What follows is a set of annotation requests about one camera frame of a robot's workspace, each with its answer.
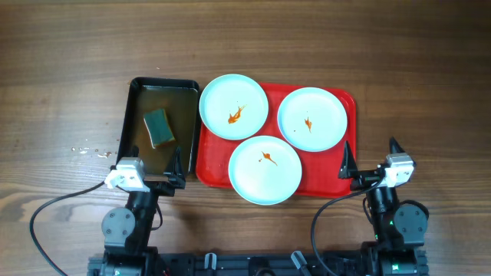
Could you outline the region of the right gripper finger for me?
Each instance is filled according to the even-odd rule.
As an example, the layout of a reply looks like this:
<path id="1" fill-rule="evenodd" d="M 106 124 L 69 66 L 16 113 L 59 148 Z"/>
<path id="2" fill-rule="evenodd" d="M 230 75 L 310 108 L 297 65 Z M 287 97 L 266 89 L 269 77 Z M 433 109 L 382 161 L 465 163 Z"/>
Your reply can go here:
<path id="1" fill-rule="evenodd" d="M 338 172 L 339 179 L 354 179 L 358 177 L 358 167 L 356 165 L 353 152 L 348 141 L 344 142 L 344 153 L 341 167 Z"/>
<path id="2" fill-rule="evenodd" d="M 393 136 L 389 139 L 389 150 L 390 154 L 405 153 L 405 150 Z"/>

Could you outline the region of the green yellow sponge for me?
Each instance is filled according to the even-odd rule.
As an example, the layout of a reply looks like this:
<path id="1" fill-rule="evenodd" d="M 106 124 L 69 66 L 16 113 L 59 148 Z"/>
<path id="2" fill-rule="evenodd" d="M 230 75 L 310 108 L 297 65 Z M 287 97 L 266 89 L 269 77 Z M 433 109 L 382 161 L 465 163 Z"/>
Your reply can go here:
<path id="1" fill-rule="evenodd" d="M 153 110 L 143 115 L 151 146 L 156 149 L 176 140 L 164 109 Z"/>

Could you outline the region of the light blue plate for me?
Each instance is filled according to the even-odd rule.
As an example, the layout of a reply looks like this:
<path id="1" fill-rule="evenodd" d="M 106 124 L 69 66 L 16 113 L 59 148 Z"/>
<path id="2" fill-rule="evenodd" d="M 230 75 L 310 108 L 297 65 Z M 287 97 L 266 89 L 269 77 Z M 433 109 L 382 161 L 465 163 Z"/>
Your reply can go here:
<path id="1" fill-rule="evenodd" d="M 348 115 L 341 101 L 317 87 L 294 90 L 277 112 L 281 135 L 306 152 L 321 152 L 337 145 L 348 128 Z"/>
<path id="2" fill-rule="evenodd" d="M 225 140 L 244 140 L 256 134 L 269 115 L 269 101 L 258 82 L 241 74 L 211 80 L 199 100 L 205 127 Z"/>
<path id="3" fill-rule="evenodd" d="M 290 198 L 302 180 L 295 150 L 274 136 L 254 136 L 240 143 L 228 165 L 234 190 L 256 205 L 276 205 Z"/>

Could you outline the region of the light blue plate bottom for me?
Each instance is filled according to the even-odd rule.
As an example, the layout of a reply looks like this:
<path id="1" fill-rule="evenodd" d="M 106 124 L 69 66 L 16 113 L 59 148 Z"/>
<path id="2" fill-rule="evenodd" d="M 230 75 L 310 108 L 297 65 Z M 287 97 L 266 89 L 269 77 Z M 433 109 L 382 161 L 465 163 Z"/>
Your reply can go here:
<path id="1" fill-rule="evenodd" d="M 240 143 L 228 165 L 234 190 L 256 205 L 276 205 L 290 198 L 302 180 L 295 150 L 274 136 L 254 136 Z"/>

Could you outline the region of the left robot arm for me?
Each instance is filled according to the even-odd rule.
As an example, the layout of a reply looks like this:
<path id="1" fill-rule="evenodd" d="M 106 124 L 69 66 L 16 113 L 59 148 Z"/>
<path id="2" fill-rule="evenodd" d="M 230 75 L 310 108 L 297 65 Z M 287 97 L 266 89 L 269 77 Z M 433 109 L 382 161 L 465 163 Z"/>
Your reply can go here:
<path id="1" fill-rule="evenodd" d="M 104 256 L 100 264 L 91 261 L 89 275 L 167 274 L 165 261 L 157 248 L 150 247 L 148 242 L 158 198 L 173 196 L 176 189 L 185 188 L 181 149 L 176 148 L 166 170 L 157 179 L 147 180 L 145 176 L 141 158 L 123 157 L 104 180 L 108 188 L 128 192 L 128 199 L 124 207 L 112 209 L 104 216 L 101 223 Z"/>

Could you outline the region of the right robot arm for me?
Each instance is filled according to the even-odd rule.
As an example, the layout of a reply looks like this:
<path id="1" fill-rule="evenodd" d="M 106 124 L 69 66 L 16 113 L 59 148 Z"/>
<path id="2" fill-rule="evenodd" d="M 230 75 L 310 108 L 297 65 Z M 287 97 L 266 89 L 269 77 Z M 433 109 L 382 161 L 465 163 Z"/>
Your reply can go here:
<path id="1" fill-rule="evenodd" d="M 364 212 L 374 230 L 374 241 L 363 242 L 357 251 L 340 253 L 337 266 L 342 275 L 425 275 L 427 260 L 418 248 L 424 245 L 429 210 L 414 200 L 401 201 L 397 187 L 408 183 L 415 161 L 394 139 L 389 154 L 376 169 L 359 170 L 350 144 L 344 144 L 338 174 L 350 179 L 350 190 L 364 195 Z"/>

